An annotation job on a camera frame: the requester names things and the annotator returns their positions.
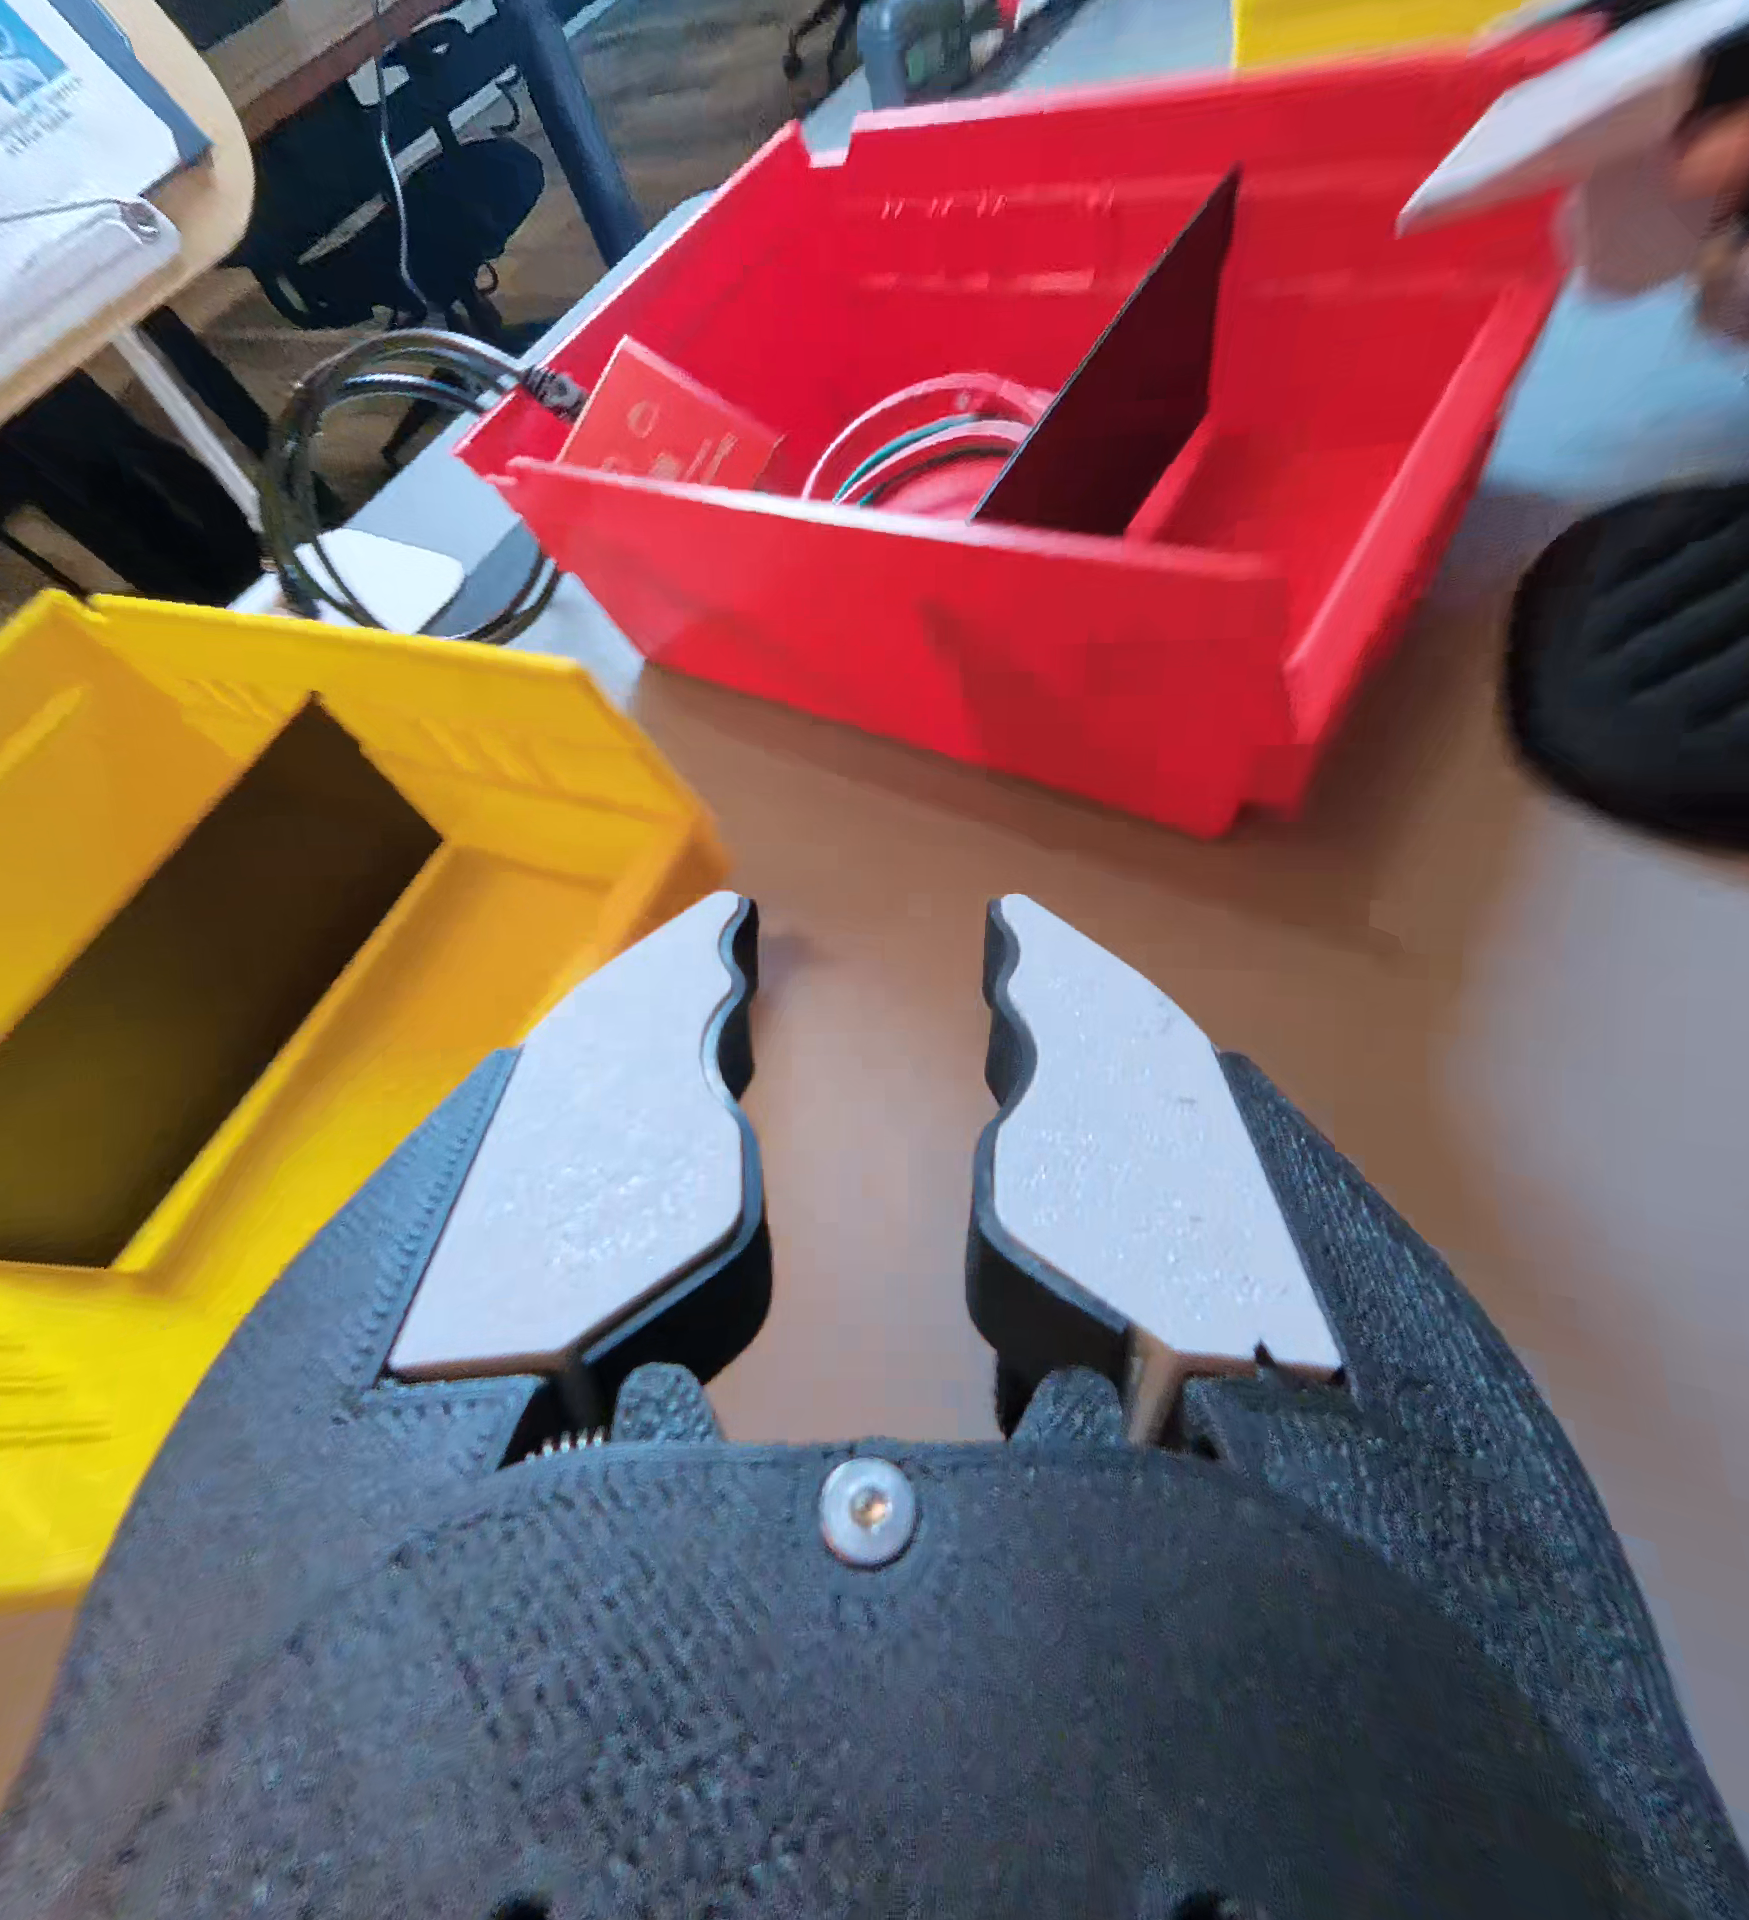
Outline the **black bin divider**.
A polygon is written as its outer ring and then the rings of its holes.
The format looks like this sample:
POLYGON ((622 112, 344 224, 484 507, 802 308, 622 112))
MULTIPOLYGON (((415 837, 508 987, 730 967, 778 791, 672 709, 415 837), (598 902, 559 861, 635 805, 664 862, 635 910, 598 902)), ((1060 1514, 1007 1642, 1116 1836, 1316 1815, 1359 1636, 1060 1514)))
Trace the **black bin divider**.
POLYGON ((0 1260, 112 1263, 437 844, 310 697, 0 1040, 0 1260))
POLYGON ((1126 534, 1207 416, 1239 178, 1228 168, 1134 283, 972 504, 972 526, 1126 534))

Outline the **person's right hand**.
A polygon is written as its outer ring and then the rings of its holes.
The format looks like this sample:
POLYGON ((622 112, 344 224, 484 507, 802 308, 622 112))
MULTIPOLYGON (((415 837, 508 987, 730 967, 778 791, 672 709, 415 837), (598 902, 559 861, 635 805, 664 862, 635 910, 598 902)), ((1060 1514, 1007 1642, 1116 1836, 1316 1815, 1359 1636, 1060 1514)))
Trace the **person's right hand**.
POLYGON ((1749 342, 1749 101, 1711 108, 1584 182, 1566 230, 1593 294, 1624 301, 1685 281, 1698 322, 1749 342))

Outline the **printed instruction sheet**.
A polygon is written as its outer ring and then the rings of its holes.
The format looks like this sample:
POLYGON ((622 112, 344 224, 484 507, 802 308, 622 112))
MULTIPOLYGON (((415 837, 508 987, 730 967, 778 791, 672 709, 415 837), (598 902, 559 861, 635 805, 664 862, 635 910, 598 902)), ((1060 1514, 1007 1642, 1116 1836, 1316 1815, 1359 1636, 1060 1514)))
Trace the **printed instruction sheet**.
POLYGON ((176 254, 146 192, 209 153, 101 3, 0 3, 0 382, 176 254))

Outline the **yellow plastic bin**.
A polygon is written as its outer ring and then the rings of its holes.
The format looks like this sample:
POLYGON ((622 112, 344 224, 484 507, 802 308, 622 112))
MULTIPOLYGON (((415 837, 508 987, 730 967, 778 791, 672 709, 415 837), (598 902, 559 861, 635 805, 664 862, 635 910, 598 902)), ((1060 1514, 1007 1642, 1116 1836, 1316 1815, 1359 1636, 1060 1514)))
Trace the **yellow plastic bin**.
POLYGON ((1525 3, 1228 3, 1234 68, 1465 41, 1525 3))
POLYGON ((112 1263, 0 1260, 0 1608, 89 1582, 275 1275, 478 1062, 724 876, 707 805, 575 658, 38 592, 0 631, 0 1040, 310 697, 440 844, 112 1263))

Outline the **red network switch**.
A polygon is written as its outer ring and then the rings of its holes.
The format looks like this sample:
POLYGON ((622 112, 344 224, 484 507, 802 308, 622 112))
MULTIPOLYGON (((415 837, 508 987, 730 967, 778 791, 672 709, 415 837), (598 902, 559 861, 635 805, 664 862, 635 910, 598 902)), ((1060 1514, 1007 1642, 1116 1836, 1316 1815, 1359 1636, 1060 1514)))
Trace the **red network switch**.
POLYGON ((778 449, 775 429, 623 334, 552 462, 647 483, 752 490, 778 449))

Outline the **black textured pad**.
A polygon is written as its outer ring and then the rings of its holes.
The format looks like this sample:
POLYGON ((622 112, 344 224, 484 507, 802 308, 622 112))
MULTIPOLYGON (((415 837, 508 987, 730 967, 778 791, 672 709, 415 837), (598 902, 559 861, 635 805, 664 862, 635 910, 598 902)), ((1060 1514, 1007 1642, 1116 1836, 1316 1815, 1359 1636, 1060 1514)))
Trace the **black textured pad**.
POLYGON ((1749 483, 1566 526, 1509 597, 1502 716, 1562 797, 1749 855, 1749 483))

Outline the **red plastic bin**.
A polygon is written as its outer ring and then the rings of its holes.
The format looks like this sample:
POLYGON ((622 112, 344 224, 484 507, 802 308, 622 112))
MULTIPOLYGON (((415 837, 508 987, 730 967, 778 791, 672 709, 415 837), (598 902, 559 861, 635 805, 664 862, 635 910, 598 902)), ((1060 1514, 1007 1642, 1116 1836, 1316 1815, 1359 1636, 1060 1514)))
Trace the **red plastic bin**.
POLYGON ((1549 199, 1397 213, 1580 19, 781 129, 552 348, 630 334, 781 433, 752 490, 459 442, 659 666, 1197 837, 1288 815, 1410 622, 1547 322, 1549 199), (1239 168, 1207 416, 1124 535, 971 510, 1239 168))

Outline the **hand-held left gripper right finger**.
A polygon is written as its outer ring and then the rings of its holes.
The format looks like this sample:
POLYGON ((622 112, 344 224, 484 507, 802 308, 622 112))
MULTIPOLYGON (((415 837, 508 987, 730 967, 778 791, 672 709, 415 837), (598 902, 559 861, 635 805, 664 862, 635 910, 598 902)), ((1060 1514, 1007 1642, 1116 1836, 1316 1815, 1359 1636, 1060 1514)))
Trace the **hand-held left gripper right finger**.
POLYGON ((1342 1344, 1207 1030, 1031 900, 987 902, 985 1085, 964 1305, 1012 1429, 1053 1371, 1109 1380, 1154 1442, 1181 1386, 1259 1366, 1327 1383, 1342 1344))

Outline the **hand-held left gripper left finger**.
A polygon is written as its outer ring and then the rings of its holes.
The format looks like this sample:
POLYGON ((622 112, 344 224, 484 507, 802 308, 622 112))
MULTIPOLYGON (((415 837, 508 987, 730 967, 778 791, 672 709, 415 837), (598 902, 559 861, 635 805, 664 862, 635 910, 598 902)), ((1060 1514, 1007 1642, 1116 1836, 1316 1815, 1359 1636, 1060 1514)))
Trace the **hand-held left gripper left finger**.
POLYGON ((551 1380, 582 1419, 645 1362, 714 1380, 772 1294, 752 1078, 758 905, 708 892, 510 1055, 385 1369, 551 1380))

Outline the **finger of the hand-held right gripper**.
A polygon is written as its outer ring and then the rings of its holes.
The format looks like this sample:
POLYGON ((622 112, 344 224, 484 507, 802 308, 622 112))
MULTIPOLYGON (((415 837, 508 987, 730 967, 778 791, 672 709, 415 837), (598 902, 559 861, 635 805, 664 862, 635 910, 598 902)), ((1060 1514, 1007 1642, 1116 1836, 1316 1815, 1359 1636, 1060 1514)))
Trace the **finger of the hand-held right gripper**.
POLYGON ((1749 3, 1660 3, 1505 90, 1397 213, 1397 232, 1452 224, 1580 185, 1670 142, 1705 61, 1749 30, 1749 3))

